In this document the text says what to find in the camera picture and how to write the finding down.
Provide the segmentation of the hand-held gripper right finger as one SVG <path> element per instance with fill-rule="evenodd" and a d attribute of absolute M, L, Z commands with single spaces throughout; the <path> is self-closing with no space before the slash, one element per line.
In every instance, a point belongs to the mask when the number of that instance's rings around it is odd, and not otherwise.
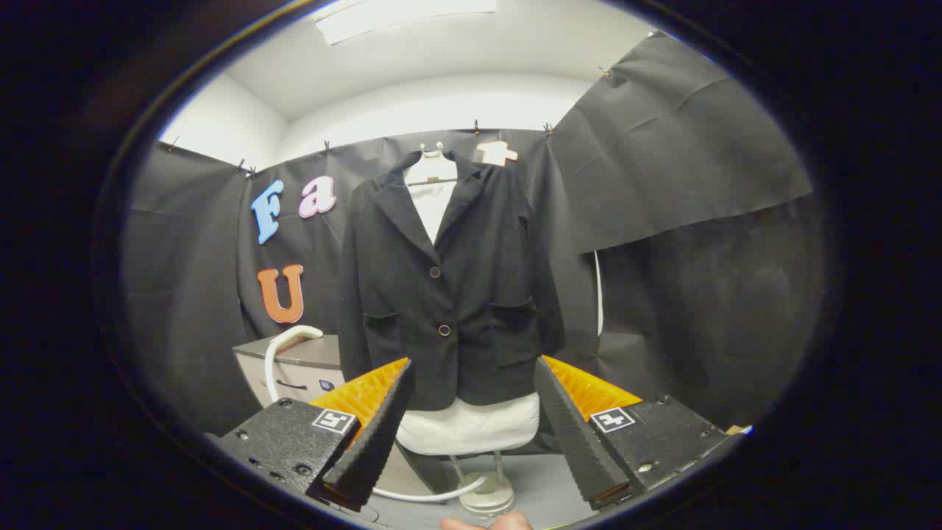
<path fill-rule="evenodd" d="M 594 510 L 647 494 L 685 476 L 741 437 L 670 395 L 650 400 L 562 360 L 533 370 L 539 402 L 585 502 Z"/>

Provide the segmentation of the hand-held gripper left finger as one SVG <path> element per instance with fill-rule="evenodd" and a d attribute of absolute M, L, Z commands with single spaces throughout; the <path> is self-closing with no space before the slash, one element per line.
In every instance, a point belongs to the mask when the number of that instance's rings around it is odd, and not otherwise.
<path fill-rule="evenodd" d="M 372 496 L 414 392 L 400 358 L 311 402 L 283 397 L 216 440 L 273 486 L 359 511 Z"/>

